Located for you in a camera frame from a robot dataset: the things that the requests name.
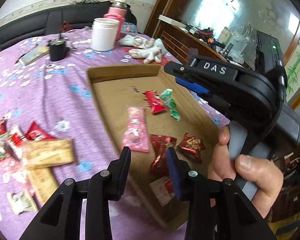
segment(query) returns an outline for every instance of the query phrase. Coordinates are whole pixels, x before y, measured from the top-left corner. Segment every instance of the screw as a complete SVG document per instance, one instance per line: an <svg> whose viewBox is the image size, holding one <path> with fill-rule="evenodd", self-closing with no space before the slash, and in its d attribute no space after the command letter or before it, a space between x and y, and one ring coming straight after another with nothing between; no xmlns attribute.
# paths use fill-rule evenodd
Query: screw
<svg viewBox="0 0 300 240"><path fill-rule="evenodd" d="M231 185L233 184L233 180L230 179L230 178L226 178L226 179L225 179L225 183L226 183L227 185L231 186Z"/></svg>
<svg viewBox="0 0 300 240"><path fill-rule="evenodd" d="M101 171L101 172L100 172L101 177L109 176L109 174L110 174L110 172L107 171L107 170L104 170L104 171Z"/></svg>
<svg viewBox="0 0 300 240"><path fill-rule="evenodd" d="M65 184L66 184L67 186L71 185L72 183L73 183L73 179L66 179L66 180L65 180Z"/></svg>
<svg viewBox="0 0 300 240"><path fill-rule="evenodd" d="M198 173L196 171L189 171L188 175L190 177L196 177L196 176L198 176Z"/></svg>

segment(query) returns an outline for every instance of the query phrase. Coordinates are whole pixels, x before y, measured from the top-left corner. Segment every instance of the cardboard box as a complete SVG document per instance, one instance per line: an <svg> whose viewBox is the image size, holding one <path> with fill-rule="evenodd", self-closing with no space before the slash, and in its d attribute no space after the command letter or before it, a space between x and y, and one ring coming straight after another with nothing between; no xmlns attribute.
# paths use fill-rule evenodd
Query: cardboard box
<svg viewBox="0 0 300 240"><path fill-rule="evenodd" d="M112 65L90 68L88 70L90 89L93 91L97 110L104 121L104 125L114 144L118 155L128 125L127 106L141 106L146 108L146 123L149 134L162 134L183 139L185 133L192 133L201 138L206 149L201 152L202 164L188 160L183 154L178 156L188 161L193 170L207 175L207 167L211 162L213 148L218 142L218 128L197 103L187 89L176 84L175 78L164 72L161 65ZM177 104L181 120L170 116L169 111L153 115L147 107L145 90L156 90L161 93L166 88L173 89L172 97ZM161 206L149 184L159 177L149 174L150 164L155 159L155 153L150 145L150 153L132 151L130 166L130 182L136 192L149 209L153 217L164 228L175 230L186 222L188 217L188 203L179 202L173 198L165 206Z"/></svg>

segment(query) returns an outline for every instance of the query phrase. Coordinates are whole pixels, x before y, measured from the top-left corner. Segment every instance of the yellow wafer package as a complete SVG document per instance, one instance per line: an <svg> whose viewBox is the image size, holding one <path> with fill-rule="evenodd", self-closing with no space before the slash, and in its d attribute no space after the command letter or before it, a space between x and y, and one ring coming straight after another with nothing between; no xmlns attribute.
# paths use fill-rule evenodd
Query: yellow wafer package
<svg viewBox="0 0 300 240"><path fill-rule="evenodd" d="M22 143L22 164L28 170L73 162L72 141L41 140Z"/></svg>
<svg viewBox="0 0 300 240"><path fill-rule="evenodd" d="M41 205L44 205L59 187L50 168L28 170L28 178Z"/></svg>

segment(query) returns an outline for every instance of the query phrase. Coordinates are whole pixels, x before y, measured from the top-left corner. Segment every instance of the purple tablecloth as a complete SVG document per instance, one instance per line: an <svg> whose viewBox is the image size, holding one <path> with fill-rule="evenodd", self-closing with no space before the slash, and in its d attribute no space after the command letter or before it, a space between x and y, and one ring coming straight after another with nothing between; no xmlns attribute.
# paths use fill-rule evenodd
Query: purple tablecloth
<svg viewBox="0 0 300 240"><path fill-rule="evenodd" d="M46 44L55 35L30 38L0 52L0 118L6 116L7 128L18 124L26 132L32 121L57 138L73 138L78 164L53 168L59 183L66 178L84 180L106 169L117 158L87 85L89 67L111 64L137 64L124 47L115 45L108 52L89 49L90 31L76 30L65 36L77 47L63 60L53 63L49 55L29 66L15 64L20 55L36 43ZM176 60L170 54L166 57ZM214 122L222 127L228 120L193 94ZM6 193L23 188L9 174L0 171L0 230L7 240L19 239L35 212L15 215ZM160 228L127 183L119 202L109 203L114 239L182 239L185 225L170 232ZM81 237L84 239L85 202L82 208Z"/></svg>

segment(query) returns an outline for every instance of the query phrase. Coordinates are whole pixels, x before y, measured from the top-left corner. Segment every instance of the human hand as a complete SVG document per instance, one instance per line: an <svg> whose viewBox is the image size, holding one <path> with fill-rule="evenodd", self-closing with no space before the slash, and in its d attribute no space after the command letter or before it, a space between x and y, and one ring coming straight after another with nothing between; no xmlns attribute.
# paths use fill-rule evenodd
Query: human hand
<svg viewBox="0 0 300 240"><path fill-rule="evenodd" d="M273 162L248 155L237 156L233 163L227 146L229 139L229 127L225 126L220 130L219 143L213 150L212 162L208 166L208 179L235 179L239 173L242 178L255 182L259 189L251 202L265 218L280 193L283 174Z"/></svg>

